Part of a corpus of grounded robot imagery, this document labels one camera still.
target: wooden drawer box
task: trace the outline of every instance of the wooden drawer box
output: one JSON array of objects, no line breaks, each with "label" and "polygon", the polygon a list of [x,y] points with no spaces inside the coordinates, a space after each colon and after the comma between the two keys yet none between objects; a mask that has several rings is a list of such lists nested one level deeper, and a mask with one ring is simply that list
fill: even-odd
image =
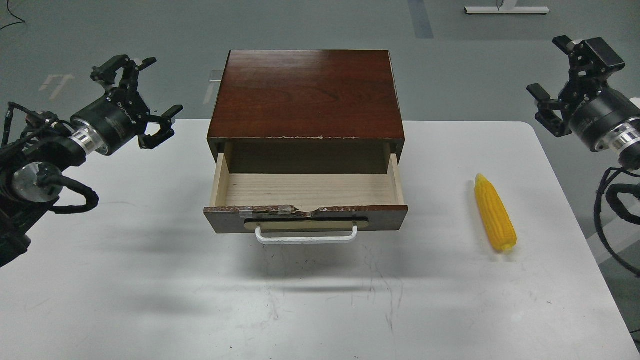
[{"label": "wooden drawer box", "polygon": [[231,51],[207,139],[217,233],[398,230],[408,211],[387,51]]}]

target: corn cob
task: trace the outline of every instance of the corn cob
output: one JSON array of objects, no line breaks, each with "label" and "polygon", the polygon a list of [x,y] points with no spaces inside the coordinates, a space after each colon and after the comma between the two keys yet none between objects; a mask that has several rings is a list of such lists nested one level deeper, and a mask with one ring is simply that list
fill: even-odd
[{"label": "corn cob", "polygon": [[476,176],[476,202],[493,249],[497,252],[511,250],[518,239],[516,231],[493,184],[482,174]]}]

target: white metal handle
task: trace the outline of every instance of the white metal handle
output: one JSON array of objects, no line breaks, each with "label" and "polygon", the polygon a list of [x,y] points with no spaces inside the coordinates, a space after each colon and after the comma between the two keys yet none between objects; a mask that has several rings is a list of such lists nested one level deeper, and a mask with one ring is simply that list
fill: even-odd
[{"label": "white metal handle", "polygon": [[350,235],[347,236],[301,236],[297,238],[265,238],[261,231],[260,225],[255,227],[255,237],[258,238],[260,243],[265,245],[270,244],[335,244],[335,243],[348,243],[355,239],[358,234],[358,224],[353,223],[353,229]]}]

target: table surface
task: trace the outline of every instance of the table surface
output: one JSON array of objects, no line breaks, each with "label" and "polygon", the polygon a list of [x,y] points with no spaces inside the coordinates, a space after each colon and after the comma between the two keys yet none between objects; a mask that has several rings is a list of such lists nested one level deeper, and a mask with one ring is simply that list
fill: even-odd
[{"label": "table surface", "polygon": [[[266,247],[202,214],[208,125],[65,172],[100,206],[44,216],[0,270],[3,357],[640,358],[528,125],[405,122],[400,231]],[[509,255],[486,238],[478,172],[518,233]]]}]

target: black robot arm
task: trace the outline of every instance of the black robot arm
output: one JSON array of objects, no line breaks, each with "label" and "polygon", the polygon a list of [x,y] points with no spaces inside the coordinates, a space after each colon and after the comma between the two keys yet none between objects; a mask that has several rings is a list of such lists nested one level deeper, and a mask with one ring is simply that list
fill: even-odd
[{"label": "black robot arm", "polygon": [[640,110],[607,82],[625,62],[602,38],[561,36],[553,43],[569,57],[569,82],[557,99],[540,84],[527,86],[538,105],[536,120],[556,137],[575,133],[593,152],[612,149],[624,168],[638,169]]},{"label": "black robot arm", "polygon": [[[118,55],[94,67],[91,78],[105,93],[69,122],[50,112],[37,113],[9,103],[0,148],[0,266],[27,251],[31,240],[26,232],[48,211],[82,213],[98,204],[98,195],[63,176],[64,170],[82,165],[93,151],[111,155],[135,136],[142,149],[153,149],[175,134],[173,117],[182,106],[172,106],[161,116],[151,115],[138,93],[140,71],[155,62],[148,58],[137,65],[127,55]],[[120,69],[122,77],[115,86]],[[15,110],[26,114],[27,126],[17,141],[8,143]],[[149,123],[159,124],[160,130],[145,134]],[[86,204],[55,206],[64,187],[83,195]]]}]

